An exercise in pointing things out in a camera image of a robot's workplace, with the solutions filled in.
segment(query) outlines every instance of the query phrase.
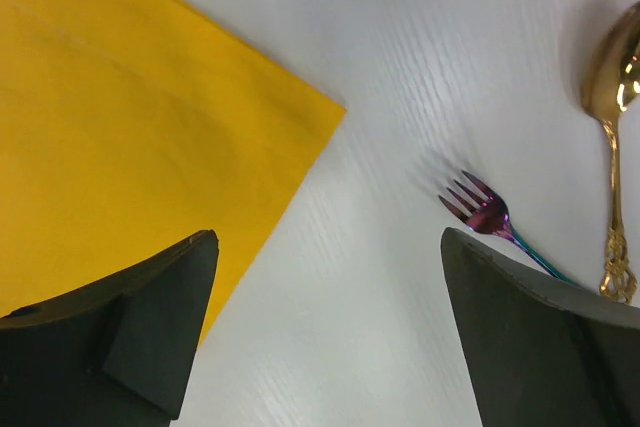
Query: cloth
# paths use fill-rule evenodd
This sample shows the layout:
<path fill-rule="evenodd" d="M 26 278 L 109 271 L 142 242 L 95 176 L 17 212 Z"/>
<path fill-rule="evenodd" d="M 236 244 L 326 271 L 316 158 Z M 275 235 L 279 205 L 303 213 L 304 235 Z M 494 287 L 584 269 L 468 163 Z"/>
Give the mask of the cloth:
<path fill-rule="evenodd" d="M 214 229 L 206 333 L 344 110 L 180 0 L 0 17 L 0 315 Z"/>

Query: fork head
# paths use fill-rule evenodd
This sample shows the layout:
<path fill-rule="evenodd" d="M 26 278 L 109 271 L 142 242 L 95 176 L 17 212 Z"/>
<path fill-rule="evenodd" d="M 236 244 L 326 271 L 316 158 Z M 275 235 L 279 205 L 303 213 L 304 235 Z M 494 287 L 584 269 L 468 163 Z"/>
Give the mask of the fork head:
<path fill-rule="evenodd" d="M 454 181 L 455 184 L 467 197 L 451 188 L 447 188 L 449 193 L 460 205 L 455 205 L 441 195 L 438 196 L 440 202 L 471 230 L 479 234 L 510 237 L 512 233 L 511 220 L 509 218 L 509 209 L 507 208 L 507 204 L 504 203 L 504 200 L 476 176 L 464 170 L 462 171 L 462 175 L 469 179 L 483 195 L 477 194 L 456 180 Z"/>

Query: purple fork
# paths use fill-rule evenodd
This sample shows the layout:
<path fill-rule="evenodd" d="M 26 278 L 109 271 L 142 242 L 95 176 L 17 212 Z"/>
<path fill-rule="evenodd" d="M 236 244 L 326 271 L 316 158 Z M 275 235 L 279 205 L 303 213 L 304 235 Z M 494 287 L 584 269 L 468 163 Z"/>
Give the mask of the purple fork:
<path fill-rule="evenodd" d="M 462 195 L 447 187 L 449 193 L 460 203 L 460 205 L 469 212 L 464 213 L 459 207 L 449 202 L 447 199 L 438 196 L 440 202 L 444 204 L 449 212 L 460 219 L 471 230 L 479 234 L 497 235 L 509 242 L 517 245 L 525 254 L 535 260 L 544 270 L 556 279 L 564 280 L 573 285 L 577 285 L 563 273 L 559 272 L 551 263 L 536 252 L 525 240 L 516 232 L 511 225 L 509 217 L 509 209 L 504 200 L 491 190 L 484 182 L 469 172 L 462 171 L 462 174 L 475 185 L 486 198 L 482 198 L 470 188 L 454 180 L 456 185 L 469 196 L 465 199 Z"/>

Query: tabletop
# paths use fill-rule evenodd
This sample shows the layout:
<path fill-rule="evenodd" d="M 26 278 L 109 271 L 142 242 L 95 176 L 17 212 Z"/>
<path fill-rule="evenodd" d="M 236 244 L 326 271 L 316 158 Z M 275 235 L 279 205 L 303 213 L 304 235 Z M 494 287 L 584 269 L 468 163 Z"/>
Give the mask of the tabletop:
<path fill-rule="evenodd" d="M 348 114 L 198 352 L 177 425 L 480 425 L 439 252 L 458 224 L 436 196 L 476 173 L 529 243 L 597 289 L 608 147 L 577 91 L 636 0 L 188 1 Z M 630 108 L 640 273 L 639 130 Z"/>

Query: fork tine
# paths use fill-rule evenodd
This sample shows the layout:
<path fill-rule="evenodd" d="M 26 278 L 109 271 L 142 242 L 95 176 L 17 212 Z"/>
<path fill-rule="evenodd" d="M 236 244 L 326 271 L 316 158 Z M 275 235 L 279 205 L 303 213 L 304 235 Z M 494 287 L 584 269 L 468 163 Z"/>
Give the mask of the fork tine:
<path fill-rule="evenodd" d="M 483 192 L 490 199 L 494 199 L 494 198 L 496 198 L 498 196 L 498 194 L 496 194 L 493 190 L 491 190 L 487 184 L 482 182 L 475 175 L 470 174 L 466 170 L 462 171 L 462 175 L 464 175 L 467 179 L 469 179 L 471 181 L 471 183 L 473 183 L 473 185 L 478 187 L 480 189 L 480 191 Z"/>
<path fill-rule="evenodd" d="M 457 208 L 455 205 L 453 205 L 451 202 L 449 202 L 447 199 L 445 199 L 441 195 L 439 195 L 438 198 L 440 199 L 440 202 L 444 204 L 444 206 L 447 208 L 449 212 L 451 212 L 453 215 L 458 217 L 458 219 L 460 219 L 462 222 L 466 222 L 468 217 L 459 208 Z"/>
<path fill-rule="evenodd" d="M 449 187 L 447 187 L 447 190 L 449 191 L 449 193 L 451 195 L 453 195 L 456 200 L 458 202 L 460 202 L 462 204 L 462 206 L 467 209 L 469 211 L 470 214 L 473 214 L 477 208 L 474 207 L 473 205 L 471 205 L 471 202 L 469 202 L 467 199 L 465 199 L 464 197 L 462 197 L 459 193 L 457 193 L 455 190 L 450 189 Z"/>
<path fill-rule="evenodd" d="M 471 190 L 469 187 L 467 187 L 466 185 L 462 185 L 460 182 L 458 182 L 457 180 L 454 180 L 454 182 L 456 183 L 456 185 L 458 187 L 460 187 L 462 190 L 465 191 L 465 193 L 471 197 L 471 200 L 473 200 L 476 204 L 478 205 L 484 205 L 487 203 L 486 200 L 484 200 L 482 197 L 480 197 L 478 194 L 476 194 L 473 190 Z"/>

